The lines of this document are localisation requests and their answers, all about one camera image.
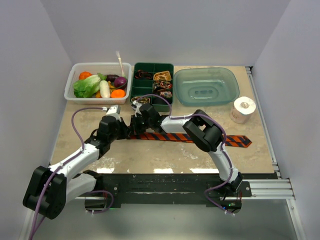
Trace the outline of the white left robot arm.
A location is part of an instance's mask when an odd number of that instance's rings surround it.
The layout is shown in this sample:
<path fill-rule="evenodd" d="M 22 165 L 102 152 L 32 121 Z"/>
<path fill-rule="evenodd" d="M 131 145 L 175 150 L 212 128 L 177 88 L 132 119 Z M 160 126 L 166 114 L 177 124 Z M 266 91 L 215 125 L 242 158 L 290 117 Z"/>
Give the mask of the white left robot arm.
<path fill-rule="evenodd" d="M 83 148 L 59 163 L 50 167 L 39 166 L 34 170 L 22 204 L 52 220 L 72 199 L 87 192 L 99 196 L 104 184 L 93 173 L 80 171 L 102 158 L 114 141 L 125 139 L 127 129 L 119 114 L 103 116 L 96 135 L 91 135 Z"/>

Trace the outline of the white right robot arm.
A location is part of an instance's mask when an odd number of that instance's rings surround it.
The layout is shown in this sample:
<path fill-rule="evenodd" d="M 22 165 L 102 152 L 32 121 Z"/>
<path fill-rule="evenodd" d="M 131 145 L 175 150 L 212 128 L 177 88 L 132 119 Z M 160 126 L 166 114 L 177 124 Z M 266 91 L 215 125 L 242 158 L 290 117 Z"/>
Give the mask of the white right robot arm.
<path fill-rule="evenodd" d="M 149 103 L 134 101 L 135 114 L 131 117 L 133 135 L 142 136 L 147 129 L 154 131 L 153 140 L 192 141 L 211 157 L 222 181 L 217 187 L 230 197 L 241 190 L 243 176 L 234 166 L 226 150 L 225 130 L 204 111 L 196 110 L 184 116 L 160 115 Z"/>

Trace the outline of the brown swirl rolled tie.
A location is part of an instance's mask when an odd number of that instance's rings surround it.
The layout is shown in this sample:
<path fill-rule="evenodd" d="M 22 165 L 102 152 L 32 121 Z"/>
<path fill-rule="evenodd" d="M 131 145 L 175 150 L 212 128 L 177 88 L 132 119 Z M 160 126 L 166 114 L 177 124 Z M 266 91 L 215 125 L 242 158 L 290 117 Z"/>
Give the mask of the brown swirl rolled tie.
<path fill-rule="evenodd" d="M 149 97 L 143 97 L 143 96 L 135 96 L 131 98 L 131 102 L 134 103 L 140 103 L 140 104 L 149 104 L 151 102 L 151 99 Z"/>

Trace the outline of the black orange rolled tie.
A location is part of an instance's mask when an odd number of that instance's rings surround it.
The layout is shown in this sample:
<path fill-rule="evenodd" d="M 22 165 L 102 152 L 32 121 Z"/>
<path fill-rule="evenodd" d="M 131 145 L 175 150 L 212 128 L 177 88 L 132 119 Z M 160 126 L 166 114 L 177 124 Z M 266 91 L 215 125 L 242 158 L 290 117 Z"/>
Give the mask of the black orange rolled tie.
<path fill-rule="evenodd" d="M 145 79 L 145 80 L 152 80 L 153 79 L 153 74 L 151 72 L 148 72 L 148 71 L 143 71 L 141 69 L 137 70 L 135 73 L 134 73 L 134 77 L 136 79 Z"/>

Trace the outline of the dark eggplant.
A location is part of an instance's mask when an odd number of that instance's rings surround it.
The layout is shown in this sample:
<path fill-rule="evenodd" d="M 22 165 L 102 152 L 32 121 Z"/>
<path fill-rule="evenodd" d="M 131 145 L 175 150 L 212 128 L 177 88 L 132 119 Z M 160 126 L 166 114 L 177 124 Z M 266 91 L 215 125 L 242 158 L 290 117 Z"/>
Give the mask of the dark eggplant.
<path fill-rule="evenodd" d="M 119 78 L 120 76 L 119 75 L 116 75 L 116 74 L 108 74 L 106 76 L 106 81 L 107 82 L 111 82 L 113 83 L 117 78 Z"/>

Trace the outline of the white radish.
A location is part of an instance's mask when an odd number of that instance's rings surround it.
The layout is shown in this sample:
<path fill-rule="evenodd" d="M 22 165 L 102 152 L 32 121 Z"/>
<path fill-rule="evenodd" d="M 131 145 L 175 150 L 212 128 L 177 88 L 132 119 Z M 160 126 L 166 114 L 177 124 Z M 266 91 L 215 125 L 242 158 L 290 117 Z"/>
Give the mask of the white radish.
<path fill-rule="evenodd" d="M 99 83 L 99 91 L 102 98 L 110 98 L 111 97 L 111 91 L 109 84 L 106 80 L 102 80 Z"/>

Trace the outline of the green lettuce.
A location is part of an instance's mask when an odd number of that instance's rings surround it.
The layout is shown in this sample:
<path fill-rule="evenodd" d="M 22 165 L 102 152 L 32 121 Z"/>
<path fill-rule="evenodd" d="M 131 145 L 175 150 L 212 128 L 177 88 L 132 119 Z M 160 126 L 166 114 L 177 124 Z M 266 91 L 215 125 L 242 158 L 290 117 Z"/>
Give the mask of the green lettuce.
<path fill-rule="evenodd" d="M 76 98 L 91 98 L 100 90 L 100 82 L 106 80 L 106 76 L 98 73 L 73 84 L 73 93 Z"/>

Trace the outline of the teal plastic tub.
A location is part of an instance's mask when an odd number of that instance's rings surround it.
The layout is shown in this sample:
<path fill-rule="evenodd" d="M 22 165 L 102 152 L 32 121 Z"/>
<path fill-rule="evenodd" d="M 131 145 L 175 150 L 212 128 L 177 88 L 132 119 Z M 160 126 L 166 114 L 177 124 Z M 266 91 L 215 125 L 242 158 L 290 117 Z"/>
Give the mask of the teal plastic tub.
<path fill-rule="evenodd" d="M 179 102 L 187 107 L 225 105 L 240 95 L 235 75 L 224 67 L 179 70 L 173 77 L 173 89 Z"/>

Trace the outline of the tan rolled tie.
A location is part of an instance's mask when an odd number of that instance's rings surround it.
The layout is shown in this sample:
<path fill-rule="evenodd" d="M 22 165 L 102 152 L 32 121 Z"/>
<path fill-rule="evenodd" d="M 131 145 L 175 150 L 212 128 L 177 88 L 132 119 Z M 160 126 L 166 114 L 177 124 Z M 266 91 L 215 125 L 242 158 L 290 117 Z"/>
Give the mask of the tan rolled tie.
<path fill-rule="evenodd" d="M 171 77 L 171 73 L 170 71 L 166 70 L 166 71 L 161 71 L 161 72 L 156 72 L 153 75 L 153 80 L 154 81 L 171 81 L 172 77 Z"/>

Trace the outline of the dark patterned rolled tie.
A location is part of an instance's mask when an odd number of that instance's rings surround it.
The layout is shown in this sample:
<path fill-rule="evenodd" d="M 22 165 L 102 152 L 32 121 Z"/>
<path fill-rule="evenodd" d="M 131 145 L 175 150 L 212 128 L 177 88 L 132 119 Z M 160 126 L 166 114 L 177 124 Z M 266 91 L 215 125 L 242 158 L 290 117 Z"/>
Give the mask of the dark patterned rolled tie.
<path fill-rule="evenodd" d="M 171 81 L 157 80 L 153 82 L 154 91 L 167 90 L 167 89 L 171 89 L 172 87 L 173 87 L 173 84 Z"/>

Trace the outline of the purple onion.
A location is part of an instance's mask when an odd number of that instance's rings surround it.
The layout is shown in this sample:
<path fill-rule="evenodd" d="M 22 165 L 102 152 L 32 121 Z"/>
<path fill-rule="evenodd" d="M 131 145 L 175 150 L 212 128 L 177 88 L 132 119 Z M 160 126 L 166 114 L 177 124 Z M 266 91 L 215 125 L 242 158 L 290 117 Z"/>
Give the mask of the purple onion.
<path fill-rule="evenodd" d="M 116 89 L 125 89 L 127 86 L 127 79 L 123 76 L 117 77 L 114 82 L 113 85 Z"/>

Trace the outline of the orange carrot slice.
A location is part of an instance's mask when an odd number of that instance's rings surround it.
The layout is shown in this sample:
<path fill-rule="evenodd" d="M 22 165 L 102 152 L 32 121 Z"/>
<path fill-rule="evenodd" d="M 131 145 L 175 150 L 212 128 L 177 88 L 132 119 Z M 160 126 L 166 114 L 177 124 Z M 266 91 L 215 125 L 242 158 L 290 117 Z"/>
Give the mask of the orange carrot slice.
<path fill-rule="evenodd" d="M 124 98 L 126 96 L 126 92 L 123 89 L 113 90 L 111 93 L 111 98 Z"/>

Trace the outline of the white toilet paper roll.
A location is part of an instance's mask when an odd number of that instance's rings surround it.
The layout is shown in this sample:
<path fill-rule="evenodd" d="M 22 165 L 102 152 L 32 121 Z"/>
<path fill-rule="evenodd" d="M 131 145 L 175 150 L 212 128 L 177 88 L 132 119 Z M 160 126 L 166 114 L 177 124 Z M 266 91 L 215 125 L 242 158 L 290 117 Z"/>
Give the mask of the white toilet paper roll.
<path fill-rule="evenodd" d="M 232 105 L 230 118 L 237 124 L 245 124 L 256 110 L 256 103 L 249 97 L 241 96 Z"/>

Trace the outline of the orange navy striped tie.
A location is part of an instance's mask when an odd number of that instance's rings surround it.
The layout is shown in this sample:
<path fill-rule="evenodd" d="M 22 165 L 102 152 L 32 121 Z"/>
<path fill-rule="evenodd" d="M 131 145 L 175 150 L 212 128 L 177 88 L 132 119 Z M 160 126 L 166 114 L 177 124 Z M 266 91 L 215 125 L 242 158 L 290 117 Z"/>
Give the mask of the orange navy striped tie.
<path fill-rule="evenodd" d="M 187 133 L 167 133 L 162 135 L 155 132 L 144 132 L 129 137 L 131 140 L 170 141 L 180 143 L 193 143 Z M 252 141 L 245 135 L 227 135 L 225 145 L 227 147 L 248 148 Z"/>

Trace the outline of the white scallion stalk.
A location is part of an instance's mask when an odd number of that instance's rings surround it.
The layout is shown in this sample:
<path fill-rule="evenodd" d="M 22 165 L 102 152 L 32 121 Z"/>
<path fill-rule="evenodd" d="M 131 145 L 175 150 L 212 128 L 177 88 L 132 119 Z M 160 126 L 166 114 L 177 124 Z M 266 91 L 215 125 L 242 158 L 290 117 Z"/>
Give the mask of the white scallion stalk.
<path fill-rule="evenodd" d="M 121 56 L 120 56 L 120 52 L 117 50 L 115 53 L 116 53 L 116 56 L 118 58 L 118 62 L 119 62 L 119 65 L 120 65 L 121 76 L 125 78 L 126 75 L 125 75 L 125 72 L 124 72 L 124 68 L 123 68 L 123 63 L 122 63 L 122 59 L 121 59 Z"/>

